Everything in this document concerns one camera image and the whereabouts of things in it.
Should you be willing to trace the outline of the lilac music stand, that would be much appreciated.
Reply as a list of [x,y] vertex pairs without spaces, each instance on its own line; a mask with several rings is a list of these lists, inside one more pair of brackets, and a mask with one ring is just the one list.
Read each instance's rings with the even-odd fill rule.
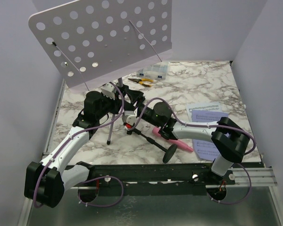
[[28,20],[74,93],[170,58],[171,23],[170,0],[74,0]]

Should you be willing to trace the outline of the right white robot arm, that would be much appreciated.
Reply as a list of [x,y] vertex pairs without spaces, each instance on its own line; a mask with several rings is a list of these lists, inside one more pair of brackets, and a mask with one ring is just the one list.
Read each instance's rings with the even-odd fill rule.
[[179,120],[167,101],[156,97],[157,103],[149,108],[144,103],[144,96],[139,96],[125,104],[122,116],[123,123],[129,130],[137,127],[144,120],[159,129],[164,139],[181,140],[196,139],[213,143],[219,151],[219,156],[213,161],[208,180],[217,185],[224,180],[228,169],[235,163],[241,163],[249,142],[254,141],[251,134],[244,131],[228,117],[221,117],[212,122],[188,123]]

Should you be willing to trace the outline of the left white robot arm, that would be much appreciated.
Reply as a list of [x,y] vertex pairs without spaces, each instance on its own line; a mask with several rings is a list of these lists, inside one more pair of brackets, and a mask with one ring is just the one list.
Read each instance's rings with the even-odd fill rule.
[[101,87],[101,92],[86,94],[83,109],[74,120],[70,131],[58,147],[40,162],[31,162],[26,168],[24,196],[33,201],[35,208],[54,208],[66,190],[82,183],[90,186],[95,174],[90,164],[80,162],[72,169],[66,167],[77,151],[85,145],[104,125],[100,120],[107,114],[115,117],[106,126],[114,123],[125,109],[127,86],[119,87],[110,82]]

